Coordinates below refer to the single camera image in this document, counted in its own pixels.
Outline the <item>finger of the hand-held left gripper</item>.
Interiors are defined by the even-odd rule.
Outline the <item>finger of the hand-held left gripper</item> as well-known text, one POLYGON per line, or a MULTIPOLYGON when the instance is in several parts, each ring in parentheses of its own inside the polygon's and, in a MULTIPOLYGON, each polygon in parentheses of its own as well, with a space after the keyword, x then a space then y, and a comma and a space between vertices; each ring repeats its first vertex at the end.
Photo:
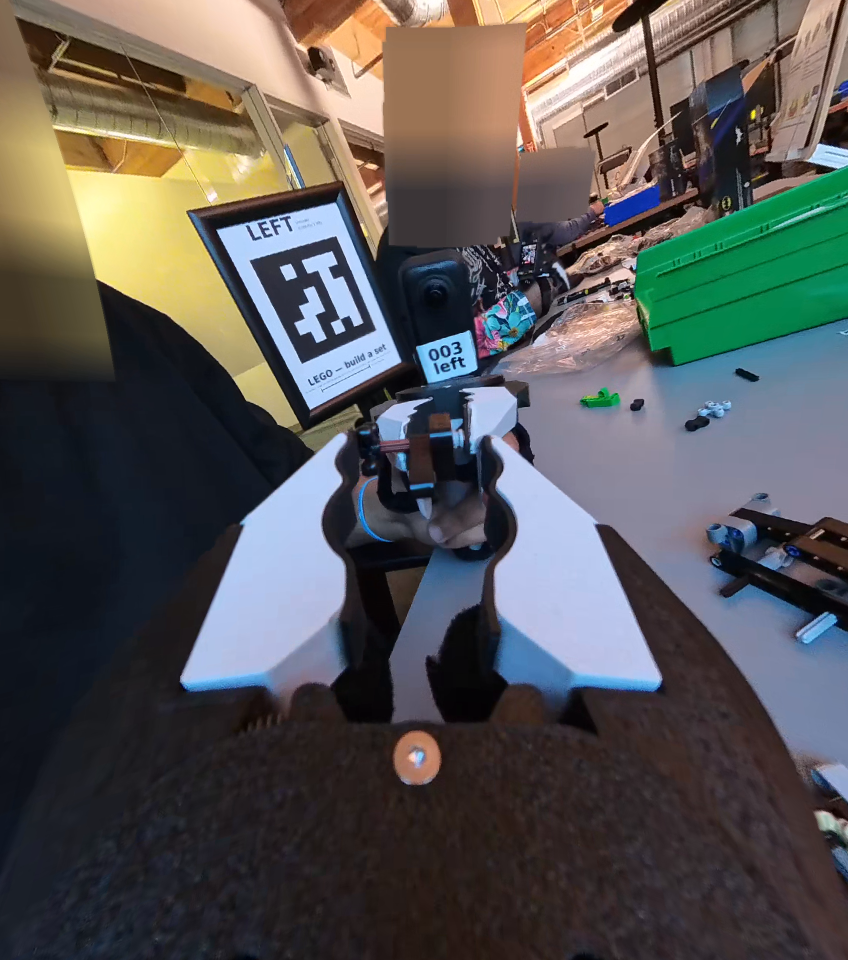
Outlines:
POLYGON ((380 443, 403 441, 407 438, 408 426, 418 408, 430 399, 393 401, 375 407, 375 426, 380 443))
POLYGON ((504 438, 517 424, 517 397, 506 386, 467 389, 467 441, 477 455, 483 438, 504 438))

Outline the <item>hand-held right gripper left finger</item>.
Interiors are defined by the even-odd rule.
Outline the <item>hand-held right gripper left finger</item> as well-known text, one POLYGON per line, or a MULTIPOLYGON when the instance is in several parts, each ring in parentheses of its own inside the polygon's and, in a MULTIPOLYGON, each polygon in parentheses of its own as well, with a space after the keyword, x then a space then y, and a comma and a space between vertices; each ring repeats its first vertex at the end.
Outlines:
POLYGON ((327 513, 343 495, 346 538, 357 448, 341 433, 245 516, 180 675, 189 692, 259 688, 289 702, 346 671, 347 565, 327 513))

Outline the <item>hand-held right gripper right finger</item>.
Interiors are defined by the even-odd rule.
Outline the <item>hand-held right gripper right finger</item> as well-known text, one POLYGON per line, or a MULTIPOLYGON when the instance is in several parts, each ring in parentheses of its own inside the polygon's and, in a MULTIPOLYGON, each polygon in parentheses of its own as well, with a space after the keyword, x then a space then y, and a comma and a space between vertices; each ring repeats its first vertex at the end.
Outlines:
POLYGON ((480 668, 534 688, 551 714, 575 690, 660 690, 595 519, 502 438, 483 438, 478 452, 491 550, 478 605, 480 668))

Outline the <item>small black lego subassembly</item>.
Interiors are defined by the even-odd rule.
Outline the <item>small black lego subassembly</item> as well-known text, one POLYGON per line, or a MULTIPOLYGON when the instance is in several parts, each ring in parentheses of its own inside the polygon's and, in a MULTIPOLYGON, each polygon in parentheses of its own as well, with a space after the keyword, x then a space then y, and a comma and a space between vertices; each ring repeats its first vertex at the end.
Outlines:
POLYGON ((406 438, 382 444, 374 420, 355 427, 360 471, 378 479, 384 506, 411 513, 440 499, 439 486, 458 481, 469 452, 464 420, 419 407, 409 421, 406 438))

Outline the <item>white lego truck model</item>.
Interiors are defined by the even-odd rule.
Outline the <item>white lego truck model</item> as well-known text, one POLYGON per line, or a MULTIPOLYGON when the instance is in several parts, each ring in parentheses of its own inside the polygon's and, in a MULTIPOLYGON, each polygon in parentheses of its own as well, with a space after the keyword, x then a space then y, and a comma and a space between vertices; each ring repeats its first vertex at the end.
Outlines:
POLYGON ((848 522, 786 518, 760 492, 705 534, 714 547, 711 565, 728 577, 722 597, 754 587, 802 611, 805 622, 794 633, 798 644, 834 630, 848 633, 848 522))

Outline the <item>dark tall lego box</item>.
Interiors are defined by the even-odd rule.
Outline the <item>dark tall lego box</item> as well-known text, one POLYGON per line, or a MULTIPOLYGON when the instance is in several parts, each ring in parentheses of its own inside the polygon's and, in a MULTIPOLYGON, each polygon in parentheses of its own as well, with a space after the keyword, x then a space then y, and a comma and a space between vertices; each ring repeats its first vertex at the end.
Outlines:
POLYGON ((717 219, 770 194, 778 168, 768 161, 773 79, 766 59, 733 63, 670 106, 671 130, 699 204, 717 219))

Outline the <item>person's left hand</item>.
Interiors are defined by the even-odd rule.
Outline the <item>person's left hand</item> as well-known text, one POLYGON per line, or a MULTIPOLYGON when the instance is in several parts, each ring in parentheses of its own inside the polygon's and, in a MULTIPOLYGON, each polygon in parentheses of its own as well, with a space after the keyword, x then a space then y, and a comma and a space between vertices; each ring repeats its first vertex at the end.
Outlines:
POLYGON ((430 501, 430 514, 420 510, 395 512, 393 520, 401 535, 418 543, 445 550, 479 548, 486 542, 487 501, 480 493, 468 493, 454 503, 430 501))

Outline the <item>blue wristband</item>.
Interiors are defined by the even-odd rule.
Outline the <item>blue wristband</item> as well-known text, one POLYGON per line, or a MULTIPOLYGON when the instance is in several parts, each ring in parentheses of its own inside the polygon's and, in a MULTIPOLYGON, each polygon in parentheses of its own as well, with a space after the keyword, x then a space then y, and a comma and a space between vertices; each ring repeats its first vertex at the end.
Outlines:
POLYGON ((356 524, 352 535, 355 545, 389 544, 398 539, 394 516, 384 506, 376 477, 362 478, 353 493, 356 524))

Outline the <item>clear plastic bag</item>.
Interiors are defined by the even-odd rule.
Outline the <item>clear plastic bag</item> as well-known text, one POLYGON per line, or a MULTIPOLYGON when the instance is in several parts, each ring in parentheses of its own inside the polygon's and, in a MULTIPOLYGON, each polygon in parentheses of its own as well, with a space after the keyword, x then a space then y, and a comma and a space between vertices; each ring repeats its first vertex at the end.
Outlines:
POLYGON ((573 304, 528 345, 502 354, 493 373, 513 379, 582 373, 619 354, 641 331, 632 299, 573 304))

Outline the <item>framed marker sign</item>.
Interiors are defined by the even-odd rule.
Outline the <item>framed marker sign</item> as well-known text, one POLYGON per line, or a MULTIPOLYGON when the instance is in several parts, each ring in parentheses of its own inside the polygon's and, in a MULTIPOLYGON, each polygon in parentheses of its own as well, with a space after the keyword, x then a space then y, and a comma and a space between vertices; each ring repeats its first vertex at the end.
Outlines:
POLYGON ((188 211, 303 429, 417 372, 340 181, 188 211))

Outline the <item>small blue storage bin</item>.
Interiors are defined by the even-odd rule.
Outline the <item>small blue storage bin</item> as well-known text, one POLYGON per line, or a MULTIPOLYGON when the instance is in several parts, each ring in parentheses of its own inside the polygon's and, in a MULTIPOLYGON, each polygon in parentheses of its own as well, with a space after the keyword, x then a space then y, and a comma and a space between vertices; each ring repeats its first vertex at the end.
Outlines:
POLYGON ((646 184, 643 189, 608 203, 602 214, 603 223, 606 227, 615 227, 656 209, 660 204, 660 185, 646 184))

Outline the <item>person's clothed body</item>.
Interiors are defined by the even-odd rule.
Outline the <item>person's clothed body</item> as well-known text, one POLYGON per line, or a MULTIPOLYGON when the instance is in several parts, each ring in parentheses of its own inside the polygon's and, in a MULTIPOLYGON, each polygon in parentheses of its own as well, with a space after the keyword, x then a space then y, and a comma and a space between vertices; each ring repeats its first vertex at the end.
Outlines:
POLYGON ((112 381, 0 381, 0 869, 116 647, 312 456, 182 326, 97 287, 112 381))

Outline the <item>green plastic bin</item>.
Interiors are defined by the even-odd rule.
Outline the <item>green plastic bin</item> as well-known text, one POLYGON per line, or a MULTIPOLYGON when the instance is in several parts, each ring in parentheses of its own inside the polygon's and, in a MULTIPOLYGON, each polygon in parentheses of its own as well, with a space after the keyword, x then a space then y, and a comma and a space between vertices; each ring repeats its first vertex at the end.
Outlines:
POLYGON ((642 250, 634 301, 673 366, 848 319, 848 166, 642 250))

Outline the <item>tall white display sheet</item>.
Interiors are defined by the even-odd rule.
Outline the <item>tall white display sheet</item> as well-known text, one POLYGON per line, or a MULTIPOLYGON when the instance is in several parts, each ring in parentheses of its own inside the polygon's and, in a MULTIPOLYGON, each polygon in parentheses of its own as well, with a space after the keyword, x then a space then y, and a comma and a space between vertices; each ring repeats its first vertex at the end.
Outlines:
POLYGON ((766 159, 809 162, 817 149, 848 43, 848 1, 810 1, 790 54, 766 159))

